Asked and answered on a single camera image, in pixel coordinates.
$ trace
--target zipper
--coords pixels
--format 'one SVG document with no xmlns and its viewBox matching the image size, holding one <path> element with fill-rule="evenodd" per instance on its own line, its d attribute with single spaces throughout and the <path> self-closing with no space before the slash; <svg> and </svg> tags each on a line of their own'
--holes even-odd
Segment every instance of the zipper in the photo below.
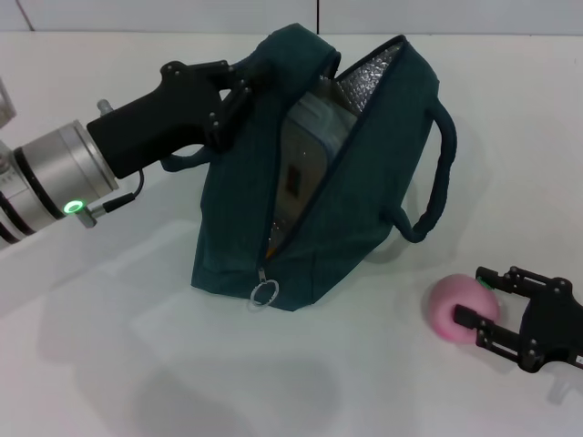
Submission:
<svg viewBox="0 0 583 437">
<path fill-rule="evenodd" d="M 292 98 L 290 100 L 290 102 L 285 106 L 284 110 L 282 111 L 282 118 L 278 124 L 278 130 L 277 130 L 277 137 L 278 138 L 278 143 L 277 143 L 277 147 L 275 148 L 275 166 L 274 166 L 274 170 L 273 170 L 273 178 L 271 180 L 271 191 L 270 191 L 270 200 L 269 200 L 269 205 L 268 205 L 268 209 L 267 209 L 267 219 L 265 221 L 265 227 L 263 229 L 263 236 L 261 238 L 261 247 L 260 247 L 260 252 L 259 252 L 259 257 L 257 259 L 257 268 L 258 270 L 263 270 L 263 266 L 267 264 L 267 260 L 265 259 L 265 257 L 267 256 L 267 248 L 269 246 L 269 238 L 270 238 L 270 233 L 271 233 L 271 224 L 273 223 L 273 215 L 275 214 L 275 197 L 277 195 L 277 187 L 278 187 L 278 183 L 279 183 L 279 179 L 280 179 L 280 170 L 281 170 L 281 125 L 283 124 L 283 119 L 287 117 L 288 112 L 290 112 L 290 109 L 292 109 L 293 105 L 295 105 L 298 100 L 300 100 L 300 98 L 302 98 L 302 96 L 304 94 L 306 94 L 310 89 L 313 88 L 314 84 L 320 80 L 320 76 L 322 75 L 322 72 L 324 72 L 326 70 L 326 68 L 328 66 L 333 66 L 332 67 L 332 75 L 335 73 L 335 68 L 338 67 L 338 64 L 340 62 L 340 60 L 338 59 L 339 53 L 337 51 L 333 51 L 331 52 L 326 59 L 324 60 L 324 62 L 322 62 L 322 64 L 319 66 L 319 68 L 317 69 L 317 74 L 315 74 L 313 76 L 313 78 L 309 81 L 308 86 L 305 87 L 305 89 L 303 89 L 303 91 L 301 93 L 298 93 L 297 96 L 295 96 L 294 98 Z"/>
<path fill-rule="evenodd" d="M 316 204 L 316 202 L 317 202 L 318 198 L 320 197 L 320 195 L 322 194 L 324 188 L 326 187 L 326 185 L 328 185 L 328 182 L 334 176 L 336 169 L 340 166 L 341 162 L 343 161 L 344 156 L 346 155 L 348 149 L 350 148 L 350 145 L 353 143 L 354 136 L 360 131 L 364 120 L 368 117 L 368 113 L 370 112 L 371 107 L 372 107 L 371 103 L 374 101 L 375 95 L 378 94 L 378 90 L 380 89 L 381 84 L 383 82 L 385 82 L 386 80 L 388 80 L 388 78 L 392 75 L 395 67 L 399 64 L 399 61 L 400 61 L 401 57 L 403 56 L 403 53 L 406 51 L 406 49 L 409 47 L 409 45 L 406 44 L 406 40 L 402 36 L 398 36 L 396 38 L 393 38 L 388 43 L 382 45 L 381 47 L 378 47 L 371 54 L 369 54 L 365 58 L 361 59 L 355 66 L 349 68 L 346 72 L 342 73 L 340 76 L 333 79 L 334 81 L 342 79 L 348 73 L 351 73 L 352 71 L 354 71 L 354 69 L 356 67 L 362 66 L 366 61 L 377 56 L 383 50 L 386 50 L 390 46 L 392 46 L 394 44 L 398 44 L 398 43 L 405 43 L 405 44 L 403 44 L 401 49 L 397 52 L 397 55 L 395 56 L 393 62 L 391 63 L 391 65 L 388 66 L 387 70 L 384 72 L 383 77 L 381 78 L 379 83 L 376 85 L 376 89 L 373 91 L 371 97 L 369 98 L 369 101 L 367 102 L 366 106 L 364 107 L 363 112 L 360 114 L 360 116 L 356 120 L 356 123 L 354 124 L 351 132 L 348 134 L 348 137 L 344 140 L 343 145 L 340 148 L 340 150 L 338 151 L 338 154 L 337 154 L 336 158 L 334 159 L 334 161 L 332 162 L 331 167 L 328 169 L 328 171 L 326 171 L 326 174 L 324 175 L 324 177 L 322 178 L 322 180 L 318 184 L 318 187 L 315 189 L 314 193 L 312 194 L 312 197 L 308 201 L 308 204 L 303 209 L 302 213 L 300 214 L 300 216 L 298 217 L 296 222 L 291 227 L 288 235 L 285 237 L 283 242 L 273 251 L 273 253 L 269 257 L 269 259 L 265 259 L 266 255 L 267 255 L 267 247 L 269 244 L 269 233 L 264 234 L 263 244 L 261 247 L 261 253 L 260 253 L 260 258 L 259 258 L 259 262 L 258 262 L 259 271 L 260 271 L 260 278 L 261 278 L 261 272 L 263 274 L 263 277 L 265 277 L 265 270 L 263 269 L 263 267 L 269 265 L 269 263 L 271 263 L 277 256 L 279 256 L 293 241 L 293 238 L 300 230 L 303 221 L 305 221 L 306 217 L 308 217 L 308 214 L 310 214 L 310 212 L 312 211 L 313 206 Z M 308 87 L 308 91 L 312 88 L 312 86 L 316 82 L 316 80 L 313 80 L 310 83 L 310 86 Z M 287 110 L 285 111 L 286 115 L 291 108 L 292 107 L 287 108 Z M 278 131 L 278 138 L 281 138 L 281 124 L 280 124 L 280 128 Z M 270 209 L 269 209 L 269 213 L 268 213 L 269 220 L 266 223 L 266 231 L 267 232 L 271 232 L 271 224 L 273 222 L 273 215 L 275 213 L 275 210 L 274 210 L 275 209 L 275 196 L 277 194 L 277 186 L 278 186 L 277 182 L 279 181 L 279 176 L 280 176 L 280 171 L 281 171 L 281 145 L 280 145 L 280 143 L 278 143 L 278 147 L 276 149 L 275 155 L 276 155 L 276 165 L 275 165 L 274 180 L 276 181 L 276 183 L 271 184 L 272 189 L 271 189 L 271 198 L 270 198 Z"/>
<path fill-rule="evenodd" d="M 273 303 L 275 298 L 277 298 L 278 294 L 280 294 L 280 284 L 277 280 L 265 278 L 265 270 L 262 267 L 259 267 L 257 271 L 259 273 L 259 284 L 257 284 L 253 291 L 251 292 L 251 295 L 249 296 L 249 301 L 251 305 L 257 308 L 269 307 Z M 265 303 L 261 303 L 255 299 L 255 296 L 257 295 L 257 292 L 261 289 L 261 287 L 267 284 L 273 284 L 274 290 L 273 293 L 271 294 L 271 297 Z"/>
</svg>

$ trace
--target metal ring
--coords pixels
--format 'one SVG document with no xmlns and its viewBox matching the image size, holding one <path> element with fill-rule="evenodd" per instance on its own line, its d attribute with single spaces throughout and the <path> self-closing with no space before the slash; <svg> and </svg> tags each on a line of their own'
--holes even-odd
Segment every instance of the metal ring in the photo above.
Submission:
<svg viewBox="0 0 583 437">
<path fill-rule="evenodd" d="M 260 303 L 258 301 L 255 300 L 255 295 L 257 295 L 257 292 L 259 291 L 259 289 L 261 287 L 263 287 L 266 284 L 274 284 L 275 285 L 275 291 L 273 292 L 273 294 L 271 295 L 270 299 L 265 302 L 265 303 Z M 251 304 L 254 307 L 257 308 L 261 308 L 261 307 L 269 307 L 273 301 L 275 300 L 275 298 L 277 298 L 277 295 L 280 294 L 280 284 L 278 283 L 277 280 L 274 279 L 268 279 L 265 282 L 262 282 L 261 284 L 257 285 L 257 287 L 255 287 L 253 289 L 253 291 L 251 292 L 251 296 L 249 297 L 249 300 L 251 301 Z"/>
</svg>

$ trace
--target lunch bag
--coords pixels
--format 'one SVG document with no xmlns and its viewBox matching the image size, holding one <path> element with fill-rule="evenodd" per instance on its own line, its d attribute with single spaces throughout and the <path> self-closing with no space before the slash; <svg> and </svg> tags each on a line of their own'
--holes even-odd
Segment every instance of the lunch bag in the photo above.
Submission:
<svg viewBox="0 0 583 437">
<path fill-rule="evenodd" d="M 300 25 L 265 39 L 237 67 L 268 63 L 270 86 L 255 97 L 234 147 L 203 148 L 169 171 L 209 162 L 192 286 L 297 310 L 326 294 L 397 228 L 422 241 L 445 208 L 456 134 L 437 98 L 432 68 L 404 36 L 336 75 L 340 54 Z M 328 81 L 357 115 L 348 137 L 285 240 L 268 257 L 281 171 L 281 127 L 290 109 Z M 401 208 L 433 123 L 441 156 L 426 212 L 413 226 Z"/>
</svg>

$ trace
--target cable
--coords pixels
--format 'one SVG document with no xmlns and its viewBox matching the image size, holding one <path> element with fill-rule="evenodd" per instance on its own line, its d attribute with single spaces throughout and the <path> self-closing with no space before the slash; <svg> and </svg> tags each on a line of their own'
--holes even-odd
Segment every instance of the cable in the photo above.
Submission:
<svg viewBox="0 0 583 437">
<path fill-rule="evenodd" d="M 144 188 L 144 170 L 139 170 L 138 171 L 139 174 L 139 184 L 138 187 L 136 188 L 136 191 L 134 191 L 134 198 L 136 198 L 138 196 L 139 193 L 142 192 L 142 189 Z"/>
<path fill-rule="evenodd" d="M 134 200 L 136 200 L 136 197 L 138 196 L 139 193 L 142 192 L 142 189 L 144 188 L 144 180 L 145 180 L 143 170 L 139 170 L 138 174 L 139 174 L 139 183 L 138 183 L 138 187 L 136 188 L 136 191 L 134 191 L 133 193 L 124 194 L 123 196 L 120 196 L 118 198 L 114 198 L 113 200 L 110 200 L 109 202 L 105 202 L 102 205 L 102 207 L 107 213 L 115 211 L 116 209 L 121 208 L 124 205 L 127 205 L 129 202 L 133 202 Z"/>
</svg>

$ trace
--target white wall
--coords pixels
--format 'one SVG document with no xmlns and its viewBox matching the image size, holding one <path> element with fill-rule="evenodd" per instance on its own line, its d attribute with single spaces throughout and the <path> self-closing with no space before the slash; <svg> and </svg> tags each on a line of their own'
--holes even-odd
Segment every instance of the white wall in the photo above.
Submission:
<svg viewBox="0 0 583 437">
<path fill-rule="evenodd" d="M 316 0 L 22 0 L 22 5 L 36 30 L 265 34 L 294 22 L 316 29 Z"/>
<path fill-rule="evenodd" d="M 0 31 L 3 30 L 28 30 L 15 0 L 0 0 Z"/>
<path fill-rule="evenodd" d="M 328 34 L 583 35 L 583 0 L 321 0 Z"/>
</svg>

